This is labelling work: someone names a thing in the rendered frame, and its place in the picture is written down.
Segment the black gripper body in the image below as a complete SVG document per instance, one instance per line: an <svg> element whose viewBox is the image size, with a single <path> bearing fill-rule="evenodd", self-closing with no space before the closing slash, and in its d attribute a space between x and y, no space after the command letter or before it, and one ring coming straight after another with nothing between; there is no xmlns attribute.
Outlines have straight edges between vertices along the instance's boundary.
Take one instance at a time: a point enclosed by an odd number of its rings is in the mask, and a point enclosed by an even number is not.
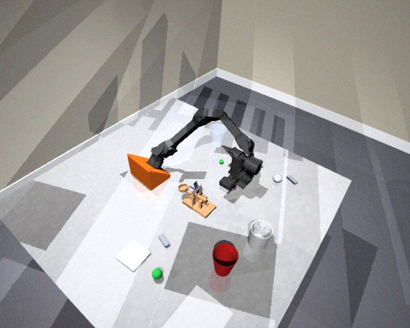
<svg viewBox="0 0 410 328"><path fill-rule="evenodd" d="M235 167L235 166L233 166L232 163L230 163L229 166L230 166L230 170L228 171L228 173L230 175L228 177L224 176L219 181L219 185L222 186L223 188L231 191L231 189L234 187L234 185L236 183L235 178L236 178L237 173L243 171L244 166Z"/></svg>

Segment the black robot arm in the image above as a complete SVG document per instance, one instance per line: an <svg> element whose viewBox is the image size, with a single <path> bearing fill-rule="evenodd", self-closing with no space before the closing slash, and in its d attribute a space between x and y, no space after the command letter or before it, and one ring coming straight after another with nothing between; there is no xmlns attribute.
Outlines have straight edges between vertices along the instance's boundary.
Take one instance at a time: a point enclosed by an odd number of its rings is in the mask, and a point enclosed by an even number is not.
<svg viewBox="0 0 410 328"><path fill-rule="evenodd" d="M206 109L199 108L193 119L178 131L171 139L161 142L158 146L151 148L151 155L148 161L145 161L154 169L161 169L164 158L173 156L177 152L177 146L185 140L197 128L208 124L211 121L221 120L226 128L233 134L236 143L243 151L232 148L228 152L232 155L232 164L235 167L242 167L243 171L238 172L235 180L240 180L245 185L248 185L254 175L256 176L262 167L263 161L254 157L255 143L252 139L246 136L235 123L230 119L227 113L221 109ZM247 156L248 155L248 156Z"/></svg>

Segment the white ball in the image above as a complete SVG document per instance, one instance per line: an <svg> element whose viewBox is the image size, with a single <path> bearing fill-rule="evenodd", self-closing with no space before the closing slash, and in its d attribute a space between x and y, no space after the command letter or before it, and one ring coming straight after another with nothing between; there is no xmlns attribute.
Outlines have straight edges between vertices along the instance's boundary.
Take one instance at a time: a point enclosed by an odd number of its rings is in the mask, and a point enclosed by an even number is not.
<svg viewBox="0 0 410 328"><path fill-rule="evenodd" d="M273 180L275 182L280 182L282 180L282 177L279 174L274 175Z"/></svg>

